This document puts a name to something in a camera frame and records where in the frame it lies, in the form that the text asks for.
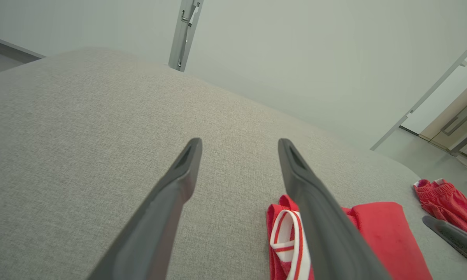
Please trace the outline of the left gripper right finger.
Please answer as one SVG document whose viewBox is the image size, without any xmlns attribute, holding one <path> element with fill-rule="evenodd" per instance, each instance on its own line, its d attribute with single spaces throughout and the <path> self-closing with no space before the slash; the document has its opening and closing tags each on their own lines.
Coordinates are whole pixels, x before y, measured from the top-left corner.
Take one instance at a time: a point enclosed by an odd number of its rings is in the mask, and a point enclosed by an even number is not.
<svg viewBox="0 0 467 280">
<path fill-rule="evenodd" d="M 286 192 L 298 205 L 316 280 L 390 280 L 358 229 L 295 145 L 278 141 Z"/>
</svg>

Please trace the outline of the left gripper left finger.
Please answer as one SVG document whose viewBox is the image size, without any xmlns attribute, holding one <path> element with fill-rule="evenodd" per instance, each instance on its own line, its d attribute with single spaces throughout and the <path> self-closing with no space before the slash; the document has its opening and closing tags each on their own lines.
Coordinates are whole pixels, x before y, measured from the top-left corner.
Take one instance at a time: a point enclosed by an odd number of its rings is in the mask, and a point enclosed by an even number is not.
<svg viewBox="0 0 467 280">
<path fill-rule="evenodd" d="M 194 193 L 203 144 L 192 138 L 98 262 L 90 280 L 164 280 L 184 204 Z"/>
</svg>

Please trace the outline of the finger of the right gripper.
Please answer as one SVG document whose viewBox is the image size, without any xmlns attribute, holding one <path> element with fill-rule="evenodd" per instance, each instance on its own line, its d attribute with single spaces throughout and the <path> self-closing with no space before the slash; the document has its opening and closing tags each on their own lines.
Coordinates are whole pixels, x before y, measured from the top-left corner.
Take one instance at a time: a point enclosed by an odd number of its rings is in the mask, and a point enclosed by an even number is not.
<svg viewBox="0 0 467 280">
<path fill-rule="evenodd" d="M 446 221 L 431 216 L 424 216 L 422 221 L 434 233 L 438 234 L 438 236 L 467 259 L 467 232 Z"/>
</svg>

